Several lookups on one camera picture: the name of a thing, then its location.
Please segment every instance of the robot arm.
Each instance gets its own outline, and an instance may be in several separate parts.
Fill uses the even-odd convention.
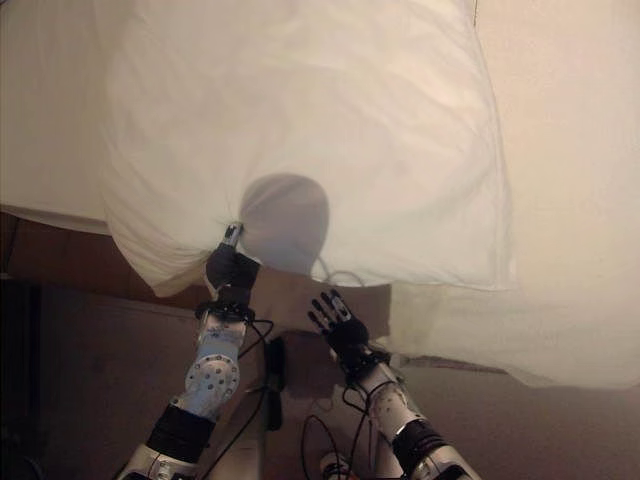
[[[393,447],[403,472],[411,480],[480,480],[460,454],[435,431],[413,405],[389,354],[369,346],[369,332],[338,292],[314,300],[310,320],[335,352],[347,383],[367,398],[367,410],[377,429]]]
[[[117,477],[119,480],[195,480],[198,460],[218,420],[220,408],[240,383],[238,351],[247,325],[259,265],[237,254],[242,226],[232,224],[207,261],[205,280],[215,301],[201,306],[198,350],[185,378],[185,390],[174,397]]]

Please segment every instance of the black wire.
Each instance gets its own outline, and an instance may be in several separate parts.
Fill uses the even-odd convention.
[[[363,412],[362,416],[360,417],[360,422],[358,423],[358,428],[356,429],[356,433],[355,433],[355,435],[353,437],[353,443],[351,444],[351,452],[349,453],[349,467],[347,468],[347,477],[346,477],[347,479],[349,478],[349,475],[351,474],[351,469],[353,468],[353,457],[354,457],[355,452],[356,452],[356,446],[358,444],[358,437],[360,437],[360,431],[362,430],[362,425],[364,424],[364,419],[369,414],[368,412],[369,412],[369,408],[371,407],[371,398],[373,397],[373,395],[378,390],[380,390],[381,388],[385,387],[386,385],[389,385],[389,384],[392,384],[392,383],[395,384],[396,382],[394,382],[393,380],[387,380],[386,382],[382,382],[380,385],[377,385],[373,390],[371,390],[370,393],[367,394],[367,399],[365,401],[364,412]],[[362,390],[364,390],[362,385],[359,385],[359,384],[357,384],[357,385]]]
[[[147,477],[151,478],[151,470],[153,470],[153,466],[158,461],[158,458],[160,458],[160,453],[156,455],[156,458],[154,458],[153,462],[151,462],[151,465],[149,465],[149,470],[147,470]]]
[[[360,422],[358,423],[358,428],[356,428],[356,433],[353,437],[353,443],[351,444],[351,452],[349,452],[349,466],[347,467],[347,480],[349,479],[349,475],[351,475],[351,469],[353,468],[353,457],[356,453],[356,446],[358,445],[358,437],[360,437],[360,431],[362,430],[362,425],[364,424],[364,419],[367,418],[367,412],[364,412],[360,417]]]
[[[258,330],[254,323],[266,323],[269,325],[269,328],[267,328],[267,331],[264,333],[261,333],[260,330]],[[254,320],[253,322],[251,322],[249,324],[250,327],[252,327],[255,332],[258,334],[258,338],[251,344],[249,345],[247,348],[245,348],[242,352],[240,352],[240,354],[238,355],[238,360],[240,360],[242,357],[244,357],[247,353],[249,353],[251,350],[253,350],[253,348],[258,345],[258,343],[260,342],[264,342],[265,339],[269,336],[269,334],[271,333],[271,330],[273,330],[273,322],[271,320]]]
[[[331,442],[331,448],[333,449],[333,453],[336,456],[336,465],[338,466],[338,480],[340,480],[340,453],[338,453],[338,447],[336,446],[336,441],[333,438],[333,435],[331,434],[331,430],[329,430],[329,427],[327,427],[327,424],[324,423],[320,417],[318,417],[317,415],[309,415],[307,418],[304,419],[304,424],[302,426],[302,438],[300,439],[300,463],[302,463],[302,470],[304,471],[304,477],[307,480],[311,480],[311,477],[309,476],[309,471],[307,470],[307,462],[305,459],[305,440],[307,438],[307,429],[309,428],[309,424],[311,423],[311,420],[315,420],[316,422],[318,422],[320,424],[320,426],[322,426],[322,428],[324,429],[325,433],[327,434],[327,436],[329,437],[329,441]]]
[[[229,451],[229,449],[233,446],[234,443],[236,443],[236,441],[238,440],[238,438],[240,438],[240,435],[242,435],[244,433],[244,431],[247,429],[247,427],[249,426],[249,424],[251,422],[253,422],[253,419],[256,418],[256,415],[258,415],[258,412],[260,411],[260,408],[262,407],[262,402],[264,400],[264,397],[267,393],[267,388],[266,387],[262,387],[261,389],[262,391],[260,392],[260,399],[258,400],[258,403],[256,405],[256,408],[253,410],[253,412],[251,413],[251,415],[249,416],[249,418],[247,419],[247,421],[244,423],[244,425],[242,425],[242,427],[240,428],[240,430],[238,430],[238,433],[236,433],[234,435],[234,437],[231,439],[231,441],[229,443],[227,443],[227,446],[224,447],[224,449],[222,450],[222,452],[220,452],[220,454],[216,457],[216,459],[211,463],[211,466],[207,469],[207,471],[205,472],[204,475],[202,475],[202,477],[200,477],[200,480],[204,480],[205,478],[207,478],[209,476],[209,474],[211,473],[211,471],[216,468],[216,465],[218,465],[218,463],[220,463],[220,460],[222,460],[222,457],[225,456],[225,454]]]
[[[366,414],[367,412],[366,412],[366,410],[364,408],[359,407],[355,403],[351,403],[349,400],[347,400],[347,392],[351,391],[351,390],[356,391],[352,387],[347,387],[342,391],[342,401],[343,401],[343,403],[345,403],[346,405],[349,405],[351,408],[359,411],[360,413],[365,413]]]
[[[371,417],[369,417],[369,445],[367,445],[367,463],[369,464],[369,470],[373,471],[373,465],[371,464],[371,440],[373,438],[372,434],[373,426],[371,425]]]
[[[265,333],[261,333],[260,330],[258,330],[258,328],[254,325],[254,323],[267,323],[269,324],[269,328]],[[258,335],[258,339],[255,342],[253,342],[251,345],[249,345],[249,347],[247,347],[242,353],[240,353],[238,355],[238,359],[242,358],[243,355],[247,354],[259,342],[262,342],[262,344],[266,348],[267,346],[266,337],[271,333],[271,330],[273,330],[273,322],[271,320],[254,320],[249,324],[249,326],[256,332],[256,334]],[[216,467],[216,465],[220,463],[220,460],[222,460],[222,457],[225,456],[225,454],[229,451],[229,449],[231,449],[233,444],[236,443],[238,438],[240,438],[240,436],[244,433],[244,431],[249,427],[251,422],[253,422],[253,419],[256,418],[256,415],[258,415],[258,412],[262,407],[262,402],[264,401],[264,397],[266,396],[267,386],[263,385],[261,390],[262,391],[260,392],[260,399],[258,400],[258,404],[256,405],[256,408],[253,410],[253,412],[251,413],[247,421],[244,423],[244,425],[242,425],[240,430],[238,430],[238,433],[235,434],[235,436],[231,439],[231,441],[227,443],[227,446],[224,447],[222,452],[220,452],[220,454],[216,457],[216,459],[211,463],[211,465],[209,466],[205,474],[202,475],[202,477],[200,477],[200,480],[204,480],[211,473],[211,471]]]

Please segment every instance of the bed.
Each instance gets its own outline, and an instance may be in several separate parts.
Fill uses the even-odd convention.
[[[98,171],[109,105],[97,86],[130,11],[52,3],[2,6],[2,208],[107,234]],[[637,384],[637,2],[479,0],[467,12],[500,114],[517,283],[487,291],[397,282],[380,341],[532,385]],[[46,52],[14,40],[34,30]]]

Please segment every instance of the white bedding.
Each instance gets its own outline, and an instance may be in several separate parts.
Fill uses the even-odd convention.
[[[132,4],[103,191],[157,294],[199,278],[238,220],[252,257],[320,281],[509,284],[495,102],[464,0]]]
[[[640,383],[640,3],[481,0],[519,288],[395,285],[389,345],[532,384]]]
[[[2,6],[3,208],[104,220],[100,88],[127,5]],[[499,366],[528,383],[640,381],[639,24],[635,0],[479,1],[520,288],[395,285],[394,348]]]

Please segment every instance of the pillowcase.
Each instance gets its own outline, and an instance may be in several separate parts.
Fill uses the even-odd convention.
[[[495,103],[467,2],[137,0],[107,76],[112,235],[158,295],[225,226],[340,285],[508,286]]]

